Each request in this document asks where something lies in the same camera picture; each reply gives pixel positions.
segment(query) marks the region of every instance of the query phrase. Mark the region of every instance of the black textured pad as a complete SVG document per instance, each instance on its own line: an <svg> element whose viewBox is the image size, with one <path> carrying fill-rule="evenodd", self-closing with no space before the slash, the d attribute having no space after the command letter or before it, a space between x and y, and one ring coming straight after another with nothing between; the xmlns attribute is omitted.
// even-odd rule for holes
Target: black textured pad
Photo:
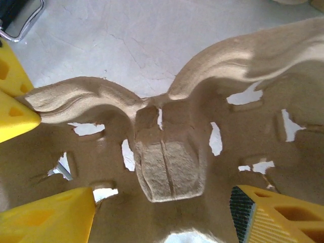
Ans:
<svg viewBox="0 0 324 243"><path fill-rule="evenodd" d="M249 233L254 204L238 186L233 187L229 206L239 243L245 243Z"/></svg>

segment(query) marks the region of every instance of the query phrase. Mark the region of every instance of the curved horn shape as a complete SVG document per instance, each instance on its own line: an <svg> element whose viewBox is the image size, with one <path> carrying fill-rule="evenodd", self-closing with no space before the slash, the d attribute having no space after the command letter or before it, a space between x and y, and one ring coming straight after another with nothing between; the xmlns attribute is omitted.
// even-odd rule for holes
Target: curved horn shape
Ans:
<svg viewBox="0 0 324 243"><path fill-rule="evenodd" d="M193 57L176 76L168 95L172 100L185 99L211 77L241 83L272 79L298 63L324 61L323 53L324 18L230 38ZM298 72L312 75L304 69Z"/></svg>
<svg viewBox="0 0 324 243"><path fill-rule="evenodd" d="M37 111L42 123L48 124L68 122L98 105L111 105L131 118L143 104L128 89L97 77L76 77L37 88L19 101Z"/></svg>

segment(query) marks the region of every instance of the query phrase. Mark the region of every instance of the textured surface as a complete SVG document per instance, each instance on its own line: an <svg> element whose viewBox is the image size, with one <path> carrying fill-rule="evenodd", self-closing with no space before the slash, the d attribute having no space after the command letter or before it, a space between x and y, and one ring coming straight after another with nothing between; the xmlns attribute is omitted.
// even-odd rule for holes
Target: textured surface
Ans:
<svg viewBox="0 0 324 243"><path fill-rule="evenodd" d="M318 10L322 11L324 13L324 1L323 0L312 0L310 4L317 8Z"/></svg>
<svg viewBox="0 0 324 243"><path fill-rule="evenodd" d="M236 212L253 215L239 238L250 243L318 243L324 235L324 207L252 186L241 185L232 191ZM251 209L246 202L254 202ZM235 214L232 216L236 229Z"/></svg>
<svg viewBox="0 0 324 243"><path fill-rule="evenodd" d="M278 3L281 4L289 4L289 5L294 5L294 4L302 4L307 2L308 0L275 0Z"/></svg>
<svg viewBox="0 0 324 243"><path fill-rule="evenodd" d="M254 222L255 203L238 186L232 189L229 208L239 243L246 243Z"/></svg>

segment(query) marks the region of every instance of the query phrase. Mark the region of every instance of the chrome metal frame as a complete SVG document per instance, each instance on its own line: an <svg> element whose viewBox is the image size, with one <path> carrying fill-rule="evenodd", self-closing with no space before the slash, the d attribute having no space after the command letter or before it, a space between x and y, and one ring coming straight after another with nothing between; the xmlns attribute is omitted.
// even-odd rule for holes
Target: chrome metal frame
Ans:
<svg viewBox="0 0 324 243"><path fill-rule="evenodd" d="M36 21L36 19L39 17L39 15L44 10L44 6L45 6L44 0L40 0L40 7L38 9L36 9L35 12L32 13L32 15L29 16L29 18L27 19L27 21L21 28L18 36L11 36L11 35L7 34L6 32L4 32L1 29L1 26L0 26L0 36L11 41L11 42L18 42L18 41L22 40L24 38L24 36L27 34L28 30L31 28L31 26Z"/></svg>

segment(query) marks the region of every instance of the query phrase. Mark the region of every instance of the yellow ribbed surface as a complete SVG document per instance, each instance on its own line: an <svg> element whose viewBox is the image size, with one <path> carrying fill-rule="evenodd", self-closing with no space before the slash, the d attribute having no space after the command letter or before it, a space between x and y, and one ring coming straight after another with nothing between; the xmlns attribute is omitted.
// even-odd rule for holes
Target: yellow ribbed surface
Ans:
<svg viewBox="0 0 324 243"><path fill-rule="evenodd" d="M278 225L261 207L258 207L250 231L250 243L297 243L289 232Z"/></svg>

